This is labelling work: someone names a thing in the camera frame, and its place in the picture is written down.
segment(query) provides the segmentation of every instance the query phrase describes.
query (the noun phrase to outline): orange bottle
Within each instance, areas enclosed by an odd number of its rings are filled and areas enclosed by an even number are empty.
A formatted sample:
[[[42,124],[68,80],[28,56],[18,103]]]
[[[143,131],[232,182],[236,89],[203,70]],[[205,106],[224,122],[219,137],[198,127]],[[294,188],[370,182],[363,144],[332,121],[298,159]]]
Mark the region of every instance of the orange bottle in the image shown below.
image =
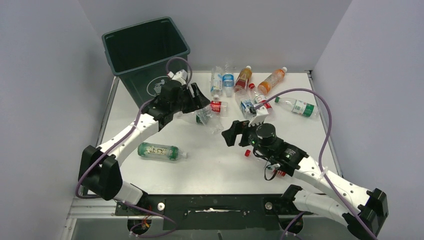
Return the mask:
[[[286,75],[287,68],[283,67],[281,69],[275,70],[271,75],[269,75],[263,82],[257,86],[257,89],[262,92],[262,94],[267,95],[277,83],[281,82]]]
[[[249,84],[249,81],[252,77],[252,68],[251,66],[246,66],[240,72],[235,81],[234,92],[237,92],[242,89],[246,89],[246,86]]]

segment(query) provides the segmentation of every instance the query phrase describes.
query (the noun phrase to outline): bin opening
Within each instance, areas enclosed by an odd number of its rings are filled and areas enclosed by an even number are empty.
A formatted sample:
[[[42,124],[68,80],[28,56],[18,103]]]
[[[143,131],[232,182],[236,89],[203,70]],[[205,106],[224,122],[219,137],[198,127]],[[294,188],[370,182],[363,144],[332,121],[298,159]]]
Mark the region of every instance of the bin opening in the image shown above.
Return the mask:
[[[167,61],[168,58],[188,50],[173,23],[168,19],[150,21],[121,29],[119,32],[111,32],[104,36],[104,41],[116,73],[157,61]]]

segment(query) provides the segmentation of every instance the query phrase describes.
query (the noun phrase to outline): robotic arm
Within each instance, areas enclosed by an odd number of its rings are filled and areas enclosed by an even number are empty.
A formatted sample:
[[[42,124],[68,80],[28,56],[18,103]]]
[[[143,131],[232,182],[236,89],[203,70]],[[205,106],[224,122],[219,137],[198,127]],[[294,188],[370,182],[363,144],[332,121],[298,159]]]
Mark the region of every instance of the robotic arm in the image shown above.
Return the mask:
[[[90,145],[84,149],[78,176],[84,187],[107,201],[115,199],[137,206],[146,204],[148,194],[124,181],[120,166],[139,144],[171,122],[175,113],[194,112],[210,104],[196,83],[189,86],[186,84],[187,72],[181,70],[175,75],[171,73],[170,77],[171,80],[163,85],[161,93],[141,107],[140,116],[135,121],[111,140],[98,147]],[[388,216],[384,192],[378,188],[369,191],[326,169],[322,173],[312,157],[278,138],[275,127],[264,123],[268,115],[265,107],[251,111],[255,114],[251,121],[236,120],[230,129],[222,132],[226,144],[233,146],[237,135],[241,134],[239,146],[253,146],[253,151],[262,154],[277,170],[303,180],[325,194],[318,195],[291,185],[281,196],[282,204],[333,219],[346,226],[357,238],[369,239],[370,235],[345,207],[326,179],[323,179],[326,174],[343,198],[354,206],[354,214],[359,215],[374,235],[379,233]]]

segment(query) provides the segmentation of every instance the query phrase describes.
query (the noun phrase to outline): green plastic bottle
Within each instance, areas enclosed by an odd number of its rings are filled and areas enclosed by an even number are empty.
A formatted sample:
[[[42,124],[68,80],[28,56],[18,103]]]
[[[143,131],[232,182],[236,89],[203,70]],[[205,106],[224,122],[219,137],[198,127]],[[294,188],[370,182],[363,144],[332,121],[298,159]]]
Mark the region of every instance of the green plastic bottle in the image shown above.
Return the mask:
[[[138,146],[138,155],[146,158],[167,159],[171,161],[180,158],[187,158],[187,152],[182,151],[176,146],[167,146],[143,142]]]

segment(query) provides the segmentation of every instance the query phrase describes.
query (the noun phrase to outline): white logo on bin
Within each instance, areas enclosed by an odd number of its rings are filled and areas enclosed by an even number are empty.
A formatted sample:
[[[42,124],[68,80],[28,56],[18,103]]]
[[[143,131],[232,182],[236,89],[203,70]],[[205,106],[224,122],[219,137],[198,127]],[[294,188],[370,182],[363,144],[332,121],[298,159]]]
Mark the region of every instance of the white logo on bin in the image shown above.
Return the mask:
[[[158,76],[155,79],[151,80],[146,87],[146,92],[155,97],[161,93],[162,86],[165,84],[165,81],[168,80],[168,76]]]

